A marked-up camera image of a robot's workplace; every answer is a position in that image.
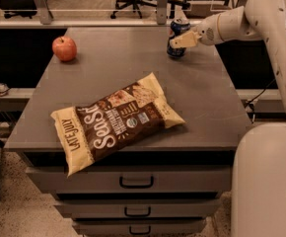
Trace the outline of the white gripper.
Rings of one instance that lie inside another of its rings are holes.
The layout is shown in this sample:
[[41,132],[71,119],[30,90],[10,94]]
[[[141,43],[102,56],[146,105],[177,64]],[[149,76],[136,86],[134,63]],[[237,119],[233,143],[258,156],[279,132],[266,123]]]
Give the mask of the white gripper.
[[195,31],[187,31],[170,40],[172,48],[187,48],[197,46],[198,41],[206,45],[218,44],[220,37],[218,34],[218,15],[212,15],[203,19]]

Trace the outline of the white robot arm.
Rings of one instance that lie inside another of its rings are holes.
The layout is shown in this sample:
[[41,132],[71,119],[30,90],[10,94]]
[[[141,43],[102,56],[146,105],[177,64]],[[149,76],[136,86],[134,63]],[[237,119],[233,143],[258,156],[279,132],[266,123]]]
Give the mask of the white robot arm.
[[234,158],[231,237],[286,237],[286,6],[247,0],[203,19],[170,41],[173,48],[230,40],[261,40],[280,98],[261,106],[261,119],[241,139]]

